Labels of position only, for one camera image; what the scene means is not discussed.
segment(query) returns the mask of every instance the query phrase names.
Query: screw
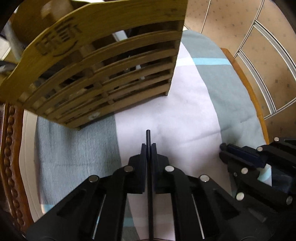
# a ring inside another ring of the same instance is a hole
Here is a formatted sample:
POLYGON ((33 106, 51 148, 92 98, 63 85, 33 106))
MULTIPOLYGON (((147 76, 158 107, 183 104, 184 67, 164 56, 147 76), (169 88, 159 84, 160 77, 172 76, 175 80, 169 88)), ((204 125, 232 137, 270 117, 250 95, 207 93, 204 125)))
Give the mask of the screw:
POLYGON ((286 204, 287 205, 290 205, 293 201, 293 198, 291 196, 288 196, 287 199, 286 199, 286 204))
POLYGON ((210 180, 209 176, 208 175, 201 175, 200 176, 200 180, 204 183, 206 183, 207 181, 210 180))
POLYGON ((98 179, 99 179, 99 177, 98 177, 97 175, 91 175, 91 176, 89 177, 89 181, 90 181, 91 183, 95 183, 98 179))
POLYGON ((132 166, 125 166, 124 167, 124 171, 125 172, 132 172, 133 171, 133 167, 132 166))
POLYGON ((237 199, 237 201, 242 201, 244 199, 244 193, 243 192, 239 192, 237 194, 236 199, 237 199))
POLYGON ((175 168, 174 168, 173 166, 166 166, 166 167, 165 167, 165 170, 166 170, 167 172, 172 172, 173 170, 175 170, 175 168))
POLYGON ((241 173, 242 174, 247 174, 248 173, 248 169, 246 167, 244 167, 242 170, 241 170, 241 173))

